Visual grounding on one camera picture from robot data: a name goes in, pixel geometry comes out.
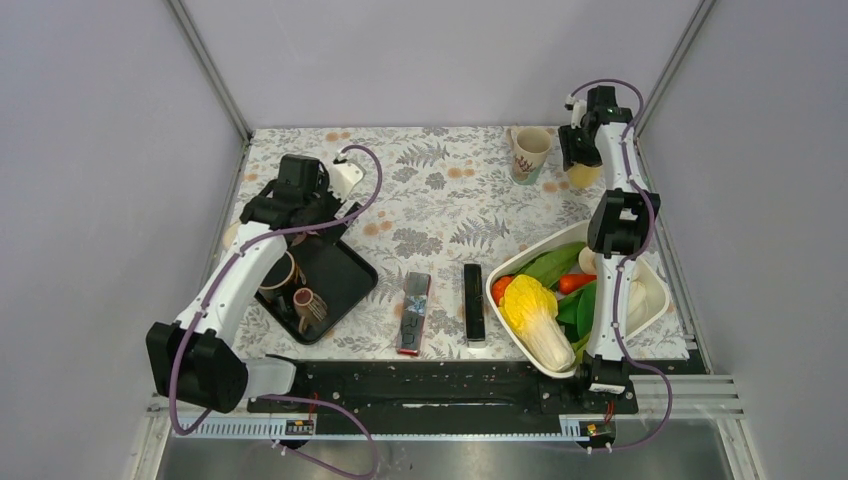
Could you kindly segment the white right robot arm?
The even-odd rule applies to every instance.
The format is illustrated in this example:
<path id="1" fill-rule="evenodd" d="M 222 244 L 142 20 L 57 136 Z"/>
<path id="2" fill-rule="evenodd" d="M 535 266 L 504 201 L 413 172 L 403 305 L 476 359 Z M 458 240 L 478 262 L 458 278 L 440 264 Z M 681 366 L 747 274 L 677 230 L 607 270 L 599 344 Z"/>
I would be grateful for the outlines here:
<path id="1" fill-rule="evenodd" d="M 605 182 L 587 233 L 597 270 L 593 328 L 573 386 L 575 402 L 589 412 L 623 394 L 638 367 L 624 341 L 628 299 L 637 260 L 649 245 L 661 205 L 637 164 L 634 127 L 641 112 L 619 105 L 616 89 L 621 84 L 597 79 L 577 87 L 565 103 L 571 120 L 558 130 L 571 184 L 594 168 L 602 170 Z"/>

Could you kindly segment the brown ribbed mug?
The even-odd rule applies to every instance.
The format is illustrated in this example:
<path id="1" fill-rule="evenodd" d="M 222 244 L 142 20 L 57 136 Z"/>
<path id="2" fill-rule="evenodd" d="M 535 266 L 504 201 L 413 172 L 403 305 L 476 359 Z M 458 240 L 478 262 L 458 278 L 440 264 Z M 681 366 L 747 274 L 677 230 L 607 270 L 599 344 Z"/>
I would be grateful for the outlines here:
<path id="1" fill-rule="evenodd" d="M 327 316 L 326 302 L 310 288 L 300 288 L 293 295 L 294 310 L 299 316 L 298 332 L 304 334 L 311 326 L 317 326 Z"/>

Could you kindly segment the pink speckled mug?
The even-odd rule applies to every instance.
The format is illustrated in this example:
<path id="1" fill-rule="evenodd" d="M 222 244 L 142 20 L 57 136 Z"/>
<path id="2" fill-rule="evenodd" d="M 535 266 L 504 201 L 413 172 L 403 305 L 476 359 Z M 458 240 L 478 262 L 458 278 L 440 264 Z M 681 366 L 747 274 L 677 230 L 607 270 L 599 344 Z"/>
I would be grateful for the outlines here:
<path id="1" fill-rule="evenodd" d="M 225 230 L 221 239 L 222 250 L 224 252 L 228 251 L 234 245 L 237 245 L 239 243 L 238 235 L 240 226 L 240 222 L 235 222 Z"/>

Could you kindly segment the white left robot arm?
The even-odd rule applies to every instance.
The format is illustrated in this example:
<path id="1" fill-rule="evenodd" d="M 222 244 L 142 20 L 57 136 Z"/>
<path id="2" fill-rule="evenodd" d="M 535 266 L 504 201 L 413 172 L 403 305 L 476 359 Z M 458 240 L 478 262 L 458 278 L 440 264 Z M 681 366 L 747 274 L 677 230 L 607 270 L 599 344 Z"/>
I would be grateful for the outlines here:
<path id="1" fill-rule="evenodd" d="M 293 362 L 243 360 L 232 348 L 239 323 L 262 281 L 289 252 L 291 239 L 342 224 L 337 213 L 364 178 L 355 163 L 287 154 L 242 210 L 221 263 L 170 323 L 156 322 L 146 347 L 159 395 L 228 413 L 242 400 L 272 395 L 288 411 L 309 401 L 310 385 Z"/>

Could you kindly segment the floral cream mug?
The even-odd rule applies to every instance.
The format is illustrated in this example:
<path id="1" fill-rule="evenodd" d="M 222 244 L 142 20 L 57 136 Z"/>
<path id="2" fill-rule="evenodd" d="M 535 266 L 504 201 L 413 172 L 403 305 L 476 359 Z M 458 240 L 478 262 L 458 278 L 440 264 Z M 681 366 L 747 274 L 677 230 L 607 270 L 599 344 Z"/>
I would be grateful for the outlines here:
<path id="1" fill-rule="evenodd" d="M 512 154 L 512 180 L 519 185 L 535 183 L 552 149 L 551 133 L 541 127 L 508 127 L 506 140 Z"/>

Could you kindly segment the black skull mug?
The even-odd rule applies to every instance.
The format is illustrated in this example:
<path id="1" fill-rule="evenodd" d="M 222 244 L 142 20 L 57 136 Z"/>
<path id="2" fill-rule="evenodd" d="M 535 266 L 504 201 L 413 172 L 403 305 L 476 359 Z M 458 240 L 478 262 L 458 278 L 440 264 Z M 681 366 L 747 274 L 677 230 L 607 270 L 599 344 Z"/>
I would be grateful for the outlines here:
<path id="1" fill-rule="evenodd" d="M 269 303 L 290 302 L 297 290 L 306 287 L 305 273 L 292 253 L 286 251 L 262 280 L 258 294 Z"/>

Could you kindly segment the plain cream mug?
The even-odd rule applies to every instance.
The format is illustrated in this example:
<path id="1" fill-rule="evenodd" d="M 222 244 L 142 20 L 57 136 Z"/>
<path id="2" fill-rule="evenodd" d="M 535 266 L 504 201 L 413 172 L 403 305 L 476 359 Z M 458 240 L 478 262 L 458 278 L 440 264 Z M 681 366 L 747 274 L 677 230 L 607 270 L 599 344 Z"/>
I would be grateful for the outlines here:
<path id="1" fill-rule="evenodd" d="M 601 165 L 587 166 L 574 163 L 566 171 L 570 185 L 575 189 L 588 189 L 594 185 L 603 174 Z"/>

